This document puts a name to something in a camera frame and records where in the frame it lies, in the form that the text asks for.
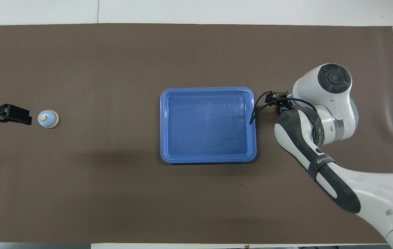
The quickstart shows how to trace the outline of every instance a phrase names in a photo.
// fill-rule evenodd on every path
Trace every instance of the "blue plastic tray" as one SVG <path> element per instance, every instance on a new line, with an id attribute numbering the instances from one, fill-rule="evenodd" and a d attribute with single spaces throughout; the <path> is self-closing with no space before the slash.
<path id="1" fill-rule="evenodd" d="M 160 154 L 168 163 L 247 162 L 256 155 L 247 87 L 169 88 L 160 97 Z"/>

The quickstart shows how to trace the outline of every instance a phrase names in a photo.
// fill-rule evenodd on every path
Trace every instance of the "brown mat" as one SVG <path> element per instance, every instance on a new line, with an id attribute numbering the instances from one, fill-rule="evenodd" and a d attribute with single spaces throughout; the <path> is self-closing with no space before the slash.
<path id="1" fill-rule="evenodd" d="M 385 243 L 337 207 L 258 117 L 256 158 L 176 166 L 159 155 L 170 87 L 290 88 L 323 63 L 354 79 L 356 134 L 323 146 L 339 165 L 393 172 L 391 27 L 80 24 L 0 26 L 0 241 Z M 61 117 L 55 129 L 36 120 Z"/>

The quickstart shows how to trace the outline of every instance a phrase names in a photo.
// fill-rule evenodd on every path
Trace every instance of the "blue and white round object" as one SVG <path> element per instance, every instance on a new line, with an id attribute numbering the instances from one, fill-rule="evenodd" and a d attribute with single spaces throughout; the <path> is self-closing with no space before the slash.
<path id="1" fill-rule="evenodd" d="M 44 110 L 38 114 L 38 123 L 46 128 L 53 128 L 57 126 L 60 117 L 52 110 Z"/>

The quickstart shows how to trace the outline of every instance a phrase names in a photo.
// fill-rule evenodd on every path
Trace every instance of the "white table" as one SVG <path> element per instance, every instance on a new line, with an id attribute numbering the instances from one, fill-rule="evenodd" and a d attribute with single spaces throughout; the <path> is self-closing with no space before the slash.
<path id="1" fill-rule="evenodd" d="M 393 26 L 393 1 L 0 0 L 0 25 L 97 22 Z M 240 248 L 245 245 L 247 244 L 92 244 L 92 248 L 199 249 Z M 295 245 L 251 244 L 251 247 L 282 246 Z"/>

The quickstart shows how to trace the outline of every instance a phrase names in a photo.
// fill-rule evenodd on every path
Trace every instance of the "screw hole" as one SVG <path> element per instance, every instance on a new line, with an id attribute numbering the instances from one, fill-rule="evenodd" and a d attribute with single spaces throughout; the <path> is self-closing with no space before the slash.
<path id="1" fill-rule="evenodd" d="M 389 209 L 386 211 L 386 215 L 387 215 L 387 216 L 390 216 L 390 215 L 392 215 L 392 214 L 393 214 L 393 209 L 389 208 Z"/>

